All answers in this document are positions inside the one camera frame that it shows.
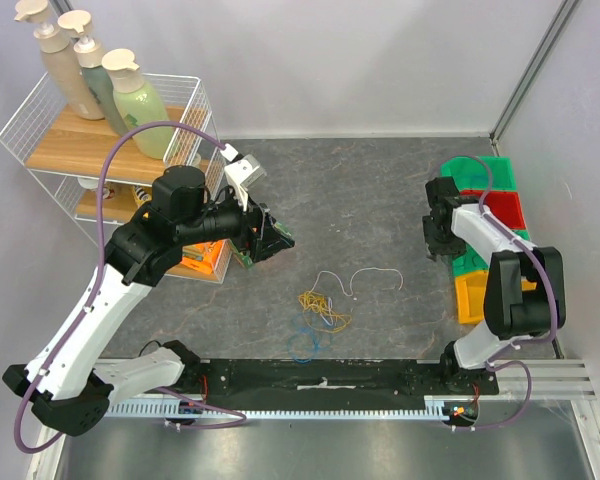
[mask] gray floor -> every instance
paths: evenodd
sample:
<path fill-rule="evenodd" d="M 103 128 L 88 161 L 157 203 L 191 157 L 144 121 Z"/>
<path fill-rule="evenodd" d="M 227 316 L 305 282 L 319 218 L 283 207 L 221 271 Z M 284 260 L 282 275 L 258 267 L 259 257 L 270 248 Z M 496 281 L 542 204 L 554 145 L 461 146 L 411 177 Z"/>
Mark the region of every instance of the gray floor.
<path fill-rule="evenodd" d="M 448 265 L 425 256 L 424 183 L 435 163 L 458 154 L 491 155 L 485 138 L 236 141 L 268 172 L 251 191 L 294 234 L 297 245 L 246 271 L 235 261 L 223 285 L 165 278 L 131 313 L 104 352 L 131 357 L 147 341 L 179 339 L 203 357 L 289 358 L 297 296 L 320 270 L 354 283 L 346 298 L 335 279 L 318 291 L 353 322 L 319 358 L 438 358 L 468 331 L 456 320 Z M 550 347 L 524 357 L 551 357 Z"/>
<path fill-rule="evenodd" d="M 517 406 L 483 402 L 486 423 Z M 184 431 L 159 420 L 105 419 L 67 438 L 56 480 L 201 478 L 592 480 L 568 404 L 534 402 L 511 426 L 451 433 L 405 421 L 260 421 Z"/>

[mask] wooden shelf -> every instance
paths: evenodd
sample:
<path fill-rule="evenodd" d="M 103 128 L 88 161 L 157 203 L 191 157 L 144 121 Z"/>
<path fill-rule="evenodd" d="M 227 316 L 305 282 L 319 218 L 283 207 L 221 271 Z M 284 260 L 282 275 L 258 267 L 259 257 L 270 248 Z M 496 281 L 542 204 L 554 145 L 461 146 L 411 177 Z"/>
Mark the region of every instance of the wooden shelf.
<path fill-rule="evenodd" d="M 205 173 L 208 167 L 209 160 L 203 159 L 198 165 L 198 168 Z M 95 218 L 96 206 L 95 192 L 87 190 L 76 206 L 75 215 Z M 137 209 L 131 192 L 131 185 L 117 184 L 116 195 L 102 203 L 102 216 L 108 221 L 125 223 L 131 219 Z"/>
<path fill-rule="evenodd" d="M 167 107 L 167 111 L 169 118 L 178 121 L 184 108 Z M 200 118 L 202 123 L 205 116 L 205 112 L 201 111 L 195 118 Z M 118 138 L 105 120 L 85 120 L 66 107 L 31 154 L 26 167 L 97 178 L 104 159 Z M 133 141 L 128 141 L 111 163 L 107 179 L 150 185 L 163 171 L 162 160 L 147 157 Z"/>

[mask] white string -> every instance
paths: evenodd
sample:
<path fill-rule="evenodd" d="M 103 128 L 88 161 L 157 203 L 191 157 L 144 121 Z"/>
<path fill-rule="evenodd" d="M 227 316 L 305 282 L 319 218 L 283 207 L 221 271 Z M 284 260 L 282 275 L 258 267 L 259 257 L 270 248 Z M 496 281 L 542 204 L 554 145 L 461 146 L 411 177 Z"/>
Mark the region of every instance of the white string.
<path fill-rule="evenodd" d="M 333 311 L 331 310 L 332 305 L 333 303 L 331 301 L 331 297 L 327 297 L 327 308 L 329 309 L 329 315 L 333 314 Z M 333 327 L 333 318 L 327 318 L 323 314 L 320 314 L 320 317 L 322 320 L 324 320 L 324 323 L 326 323 L 328 327 Z"/>
<path fill-rule="evenodd" d="M 318 281 L 320 280 L 320 275 L 322 275 L 323 273 L 329 273 L 331 275 L 333 275 L 334 277 L 336 277 L 336 279 L 338 279 L 338 282 L 340 283 L 340 288 L 342 288 L 342 293 L 345 294 L 345 296 L 347 297 L 353 297 L 353 279 L 354 277 L 359 274 L 360 272 L 364 272 L 366 270 L 377 270 L 379 272 L 396 272 L 398 275 L 400 275 L 400 286 L 398 287 L 398 290 L 402 290 L 402 285 L 404 285 L 404 277 L 402 276 L 402 274 L 400 273 L 399 270 L 396 270 L 395 268 L 378 268 L 378 267 L 367 267 L 367 268 L 361 268 L 360 270 L 357 270 L 353 275 L 351 275 L 351 280 L 349 280 L 349 291 L 351 293 L 347 293 L 344 289 L 344 284 L 342 283 L 342 280 L 340 280 L 340 277 L 338 275 L 336 275 L 335 273 L 329 271 L 329 270 L 321 270 L 318 273 L 318 277 L 316 278 L 316 282 L 313 284 L 313 287 L 311 287 L 311 290 L 309 290 L 310 292 L 314 292 L 316 286 L 318 285 Z"/>

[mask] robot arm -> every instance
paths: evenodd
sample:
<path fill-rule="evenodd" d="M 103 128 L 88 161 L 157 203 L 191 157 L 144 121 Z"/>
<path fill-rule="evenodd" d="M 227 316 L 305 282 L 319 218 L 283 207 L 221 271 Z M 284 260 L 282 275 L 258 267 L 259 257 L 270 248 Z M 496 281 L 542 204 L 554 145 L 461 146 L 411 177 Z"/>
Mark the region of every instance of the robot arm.
<path fill-rule="evenodd" d="M 249 198 L 240 159 L 225 167 L 233 192 L 215 203 L 205 201 L 204 173 L 194 167 L 168 168 L 153 183 L 153 199 L 114 232 L 108 242 L 103 282 L 78 328 L 64 344 L 31 398 L 32 412 L 48 427 L 76 436 L 91 429 L 110 405 L 175 383 L 185 366 L 199 358 L 178 341 L 155 352 L 108 367 L 94 365 L 127 315 L 147 296 L 167 270 L 182 260 L 182 247 L 231 239 L 251 260 L 265 260 L 294 241 L 264 204 Z M 258 177 L 264 174 L 257 165 Z M 25 365 L 12 365 L 4 382 L 23 396 L 62 335 L 87 303 L 87 290 L 51 342 Z"/>
<path fill-rule="evenodd" d="M 484 368 L 489 358 L 515 345 L 514 342 L 549 331 L 549 304 L 544 285 L 518 244 L 531 251 L 547 272 L 556 298 L 558 328 L 564 325 L 562 257 L 555 248 L 540 248 L 520 238 L 491 215 L 489 207 L 485 206 L 484 214 L 481 213 L 478 198 L 460 195 L 451 177 L 431 180 L 426 191 L 431 213 L 422 220 L 431 255 L 456 258 L 466 252 L 469 244 L 489 265 L 485 319 L 445 350 L 441 363 L 446 365 L 448 375 L 461 369 Z M 491 215 L 490 221 L 485 215 Z M 522 291 L 523 277 L 536 283 L 535 290 Z"/>

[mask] white wire rack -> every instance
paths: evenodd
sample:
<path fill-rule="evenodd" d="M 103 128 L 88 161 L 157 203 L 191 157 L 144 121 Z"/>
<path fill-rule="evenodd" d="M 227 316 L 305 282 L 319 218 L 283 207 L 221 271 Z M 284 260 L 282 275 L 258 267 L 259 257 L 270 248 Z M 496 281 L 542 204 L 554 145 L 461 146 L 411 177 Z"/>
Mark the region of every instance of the white wire rack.
<path fill-rule="evenodd" d="M 0 132 L 0 143 L 24 165 L 66 104 L 45 73 Z"/>
<path fill-rule="evenodd" d="M 165 90 L 171 95 L 174 87 Z M 207 101 L 202 82 L 197 83 L 193 92 L 188 98 L 185 111 L 182 114 L 181 122 L 196 127 L 200 130 L 206 130 L 211 120 L 211 108 Z M 201 138 L 186 130 L 177 130 L 164 154 L 164 164 L 167 167 L 171 165 L 191 165 L 193 163 Z"/>
<path fill-rule="evenodd" d="M 165 105 L 184 108 L 180 121 L 206 131 L 217 138 L 211 106 L 200 79 L 189 76 L 145 74 L 147 79 L 160 93 Z M 66 100 L 48 74 L 45 74 L 25 98 L 18 110 L 0 132 L 0 143 L 22 165 L 36 150 L 53 123 L 66 107 Z M 176 130 L 163 157 L 166 167 L 172 165 L 191 165 L 200 147 L 198 135 Z M 215 197 L 224 174 L 224 158 L 218 149 L 213 150 L 206 170 L 206 183 Z M 40 185 L 53 197 L 76 224 L 96 242 L 95 229 L 92 228 L 95 218 L 77 216 L 76 207 L 84 196 L 85 190 L 78 183 L 76 173 L 61 173 L 52 170 L 29 170 Z M 126 183 L 138 183 L 130 179 Z M 105 219 L 105 223 L 116 225 L 119 221 Z M 216 275 L 224 280 L 229 260 L 230 249 L 225 245 L 218 256 Z"/>
<path fill-rule="evenodd" d="M 211 192 L 211 196 L 213 198 L 216 197 L 216 195 L 218 194 L 218 190 L 220 189 L 222 177 L 224 176 L 224 167 L 224 157 L 220 153 L 220 149 L 215 148 L 213 150 L 211 161 L 209 162 L 209 166 L 207 167 L 207 171 L 205 173 L 206 183 L 209 186 L 209 191 Z"/>
<path fill-rule="evenodd" d="M 73 216 L 76 206 L 84 195 L 84 188 L 78 183 L 77 177 L 64 177 L 53 198 L 69 215 Z"/>

